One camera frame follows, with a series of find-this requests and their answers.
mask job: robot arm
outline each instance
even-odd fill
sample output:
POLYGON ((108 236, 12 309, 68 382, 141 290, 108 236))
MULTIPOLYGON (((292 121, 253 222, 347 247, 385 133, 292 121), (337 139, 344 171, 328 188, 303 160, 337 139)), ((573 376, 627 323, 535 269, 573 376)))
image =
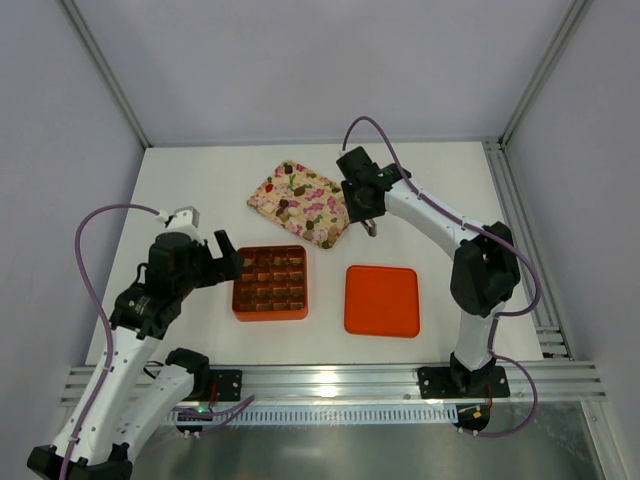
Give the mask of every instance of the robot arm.
MULTIPOLYGON (((395 164, 379 168, 362 147, 345 153, 337 164, 345 177, 342 190, 352 223, 366 223, 388 212, 431 238, 453 261, 450 291, 462 315, 451 376, 463 394, 483 388, 495 363, 487 348, 493 316, 504 308, 520 281, 515 255, 435 211, 409 189, 395 164)), ((513 244, 510 230, 502 223, 483 226, 434 201, 464 224, 484 228, 513 244)))
POLYGON ((106 368, 100 361, 65 427, 51 445, 36 447, 27 465, 42 478, 57 480, 70 440, 74 441, 68 478, 129 478, 142 445, 177 403, 201 397, 210 388, 209 359, 189 350, 171 352, 166 366, 146 392, 125 410, 140 372, 180 315, 182 301, 196 288, 234 280, 242 273, 242 257, 224 231, 215 232, 222 257, 211 256, 198 231, 197 210, 180 209, 156 237, 145 264, 145 282, 137 280, 115 302, 110 318, 114 356, 109 373, 72 437, 80 412, 92 401, 106 368))

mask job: patterned cloth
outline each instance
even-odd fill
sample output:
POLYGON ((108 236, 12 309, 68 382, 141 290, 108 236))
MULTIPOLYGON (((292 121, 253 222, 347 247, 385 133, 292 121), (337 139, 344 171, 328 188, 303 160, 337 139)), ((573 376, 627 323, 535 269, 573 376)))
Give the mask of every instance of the patterned cloth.
POLYGON ((247 205, 325 249, 333 247, 349 225, 340 185, 292 160, 282 162, 247 205))

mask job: gray wall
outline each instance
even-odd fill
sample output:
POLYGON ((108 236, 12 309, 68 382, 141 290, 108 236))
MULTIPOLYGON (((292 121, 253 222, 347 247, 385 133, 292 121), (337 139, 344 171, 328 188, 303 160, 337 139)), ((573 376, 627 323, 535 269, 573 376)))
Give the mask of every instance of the gray wall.
POLYGON ((575 354, 640 464, 640 4, 594 2, 510 147, 575 354))
MULTIPOLYGON (((19 480, 95 325, 76 225, 131 198, 142 150, 56 2, 2 2, 0 70, 0 477, 19 480)), ((105 217, 84 241, 100 292, 124 220, 105 217)))
POLYGON ((569 0, 76 0, 152 143, 502 133, 569 0))

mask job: empty orange tray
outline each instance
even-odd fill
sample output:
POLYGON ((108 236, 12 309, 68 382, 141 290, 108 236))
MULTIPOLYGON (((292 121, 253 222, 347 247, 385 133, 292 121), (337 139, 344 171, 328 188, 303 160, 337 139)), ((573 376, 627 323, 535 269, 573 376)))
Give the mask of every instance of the empty orange tray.
POLYGON ((238 320, 302 320, 309 313, 307 252, 299 245, 238 249, 244 258, 233 282, 232 309, 238 320))
POLYGON ((416 272, 410 268, 349 267, 344 328, 355 335, 417 336, 420 303, 416 272))

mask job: purple cable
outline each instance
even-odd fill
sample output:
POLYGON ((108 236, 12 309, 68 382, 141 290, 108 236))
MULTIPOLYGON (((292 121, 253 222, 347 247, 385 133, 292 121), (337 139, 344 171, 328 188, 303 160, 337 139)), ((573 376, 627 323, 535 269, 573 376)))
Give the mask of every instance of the purple cable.
POLYGON ((362 116, 356 118, 353 121, 353 123, 351 123, 351 125, 347 129, 347 133, 344 136, 344 141, 342 142, 342 151, 345 151, 347 149, 347 142, 349 141, 349 135, 351 135, 351 131, 353 130, 353 128, 363 120, 366 121, 366 122, 369 122, 378 131, 378 133, 382 137, 382 140, 384 141, 385 145, 389 149, 389 153, 391 154, 391 157, 393 158, 393 161, 397 165, 398 170, 400 172, 400 175, 402 176, 403 180, 405 181, 405 183, 407 184, 407 186, 409 187, 409 189, 413 193, 418 195, 418 197, 421 200, 423 200, 427 205, 429 205, 431 208, 435 209, 438 213, 440 213, 441 215, 443 215, 446 218, 448 218, 449 220, 451 220, 456 225, 459 225, 462 228, 468 228, 472 232, 475 232, 475 233, 477 233, 479 235, 482 235, 482 236, 488 238, 489 240, 492 240, 492 241, 496 242, 497 244, 499 244, 500 246, 502 246, 502 247, 506 248, 507 250, 509 250, 516 257, 518 257, 518 259, 522 263, 524 263, 524 265, 527 267, 527 270, 529 270, 529 272, 531 273, 531 277, 533 278, 533 283, 535 284, 535 287, 536 287, 536 293, 535 293, 535 295, 533 297, 533 300, 531 301, 529 306, 527 306, 526 308, 523 308, 522 310, 518 310, 518 311, 515 311, 515 312, 499 312, 499 313, 496 313, 494 315, 494 317, 493 317, 493 323, 491 325, 491 330, 489 332, 489 341, 488 341, 488 345, 487 345, 487 349, 489 350, 489 353, 491 353, 491 356, 493 358, 495 358, 497 360, 506 361, 506 362, 509 362, 509 363, 515 365, 524 374, 524 376, 527 378, 527 380, 531 384, 531 390, 532 390, 532 393, 533 393, 533 405, 531 406, 531 411, 529 412, 529 415, 527 416, 527 418, 525 418, 525 420, 520 425, 518 425, 517 427, 514 427, 514 428, 512 428, 510 430, 505 430, 504 432, 495 432, 495 433, 482 433, 482 432, 480 432, 480 433, 474 434, 474 432, 472 432, 471 430, 464 429, 464 431, 466 433, 469 433, 471 435, 477 435, 479 437, 489 437, 489 438, 504 437, 504 436, 511 435, 513 433, 519 432, 524 427, 526 427, 529 423, 531 423, 531 421, 533 420, 533 417, 535 416, 536 410, 538 408, 538 390, 536 389, 535 383, 534 383, 533 379, 531 378, 531 375, 529 375, 529 372, 527 372, 527 370, 522 366, 522 364, 520 364, 519 362, 517 362, 516 360, 513 360, 511 358, 504 357, 502 355, 497 355, 493 351, 493 341, 494 341, 494 338, 495 338, 495 335, 496 335, 496 331, 498 329, 498 319, 500 317, 519 317, 521 315, 525 315, 525 314, 533 311, 538 306, 538 303, 540 303, 540 298, 542 297, 542 285, 541 285, 541 282, 540 282, 540 277, 538 276, 538 273, 536 272, 536 269, 533 266, 533 263, 531 263, 531 261, 520 250, 515 248, 509 242, 507 242, 507 241, 503 240, 502 238, 492 234, 491 232, 487 232, 483 228, 479 228, 479 227, 476 227, 475 225, 470 225, 468 223, 465 223, 462 219, 456 217, 454 214, 452 214, 451 212, 447 211, 446 209, 444 209, 443 207, 438 205, 436 202, 434 202, 432 199, 430 199, 424 193, 420 192, 420 190, 413 184, 413 182, 411 181, 409 176, 405 173, 404 169, 402 168, 402 164, 400 163, 400 159, 398 158, 398 155, 396 154, 396 151, 393 148, 393 145, 391 145, 391 140, 389 140, 389 137, 384 132, 382 127, 373 118, 371 118, 371 117, 369 117, 367 115, 362 115, 362 116))
MULTIPOLYGON (((89 395, 89 399, 87 400, 87 403, 85 404, 84 408, 80 412, 80 415, 78 416, 78 420, 76 421, 75 427, 71 432, 71 438, 75 438, 75 439, 78 438, 78 434, 82 429, 82 424, 84 423, 84 420, 87 418, 87 415, 89 414, 89 410, 91 410, 91 406, 96 401, 96 398, 100 393, 100 389, 102 388, 102 385, 104 384, 107 378, 109 369, 111 368, 111 364, 113 363, 113 337, 111 336, 111 329, 109 328, 109 318, 107 317, 107 314, 102 308, 102 303, 100 302, 100 299, 96 294, 96 291, 93 289, 93 285, 91 285, 91 280, 89 280, 89 275, 87 275, 87 269, 85 268, 84 260, 82 259, 82 250, 80 248, 80 238, 82 236, 82 231, 84 230, 84 227, 87 225, 87 223, 89 223, 89 221, 93 217, 95 217, 100 213, 107 212, 109 210, 118 210, 122 208, 143 210, 145 212, 149 212, 154 215, 159 215, 160 213, 157 210, 154 210, 153 208, 145 207, 144 205, 135 205, 135 204, 129 204, 129 203, 117 203, 114 205, 106 205, 102 208, 98 208, 97 210, 94 210, 89 215, 84 217, 82 222, 80 222, 80 225, 78 225, 78 229, 76 230, 76 237, 75 237, 76 262, 78 263, 78 270, 80 270, 80 276, 82 277, 82 282, 84 283, 84 286, 87 289, 87 293, 89 294, 89 297, 93 302, 93 305, 96 307, 96 310, 98 310, 98 315, 100 316, 102 326, 104 327, 105 336, 107 337, 107 358, 104 363, 105 368, 102 370, 100 377, 98 377, 96 386, 91 392, 91 395, 89 395)), ((69 445, 67 446, 66 452, 64 454, 64 459, 62 460, 62 466, 60 467, 59 480, 66 480, 67 478, 67 470, 69 468, 69 462, 71 461, 71 455, 73 454, 73 448, 75 447, 75 445, 76 445, 76 441, 69 440, 69 445)))
POLYGON ((224 420, 222 423, 219 423, 218 425, 215 425, 213 427, 211 427, 209 430, 205 430, 204 432, 200 432, 200 436, 201 437, 206 437, 207 435, 211 435, 212 433, 217 432, 218 430, 223 429, 224 427, 226 427, 227 425, 229 425, 233 420, 235 420, 242 412, 244 412, 246 410, 246 408, 249 406, 249 404, 251 402, 253 402, 253 400, 255 399, 255 397, 253 395, 251 395, 250 397, 247 397, 247 399, 245 400, 245 403, 242 407, 238 408, 235 413, 233 413, 229 418, 227 418, 226 420, 224 420))
POLYGON ((192 418, 199 418, 202 420, 212 420, 215 417, 223 417, 228 413, 235 412, 238 408, 242 408, 243 410, 249 406, 251 402, 255 400, 255 396, 251 395, 250 397, 245 398, 241 402, 235 404, 233 407, 228 408, 227 410, 221 410, 219 412, 198 412, 190 407, 176 407, 173 409, 174 412, 183 413, 192 418))

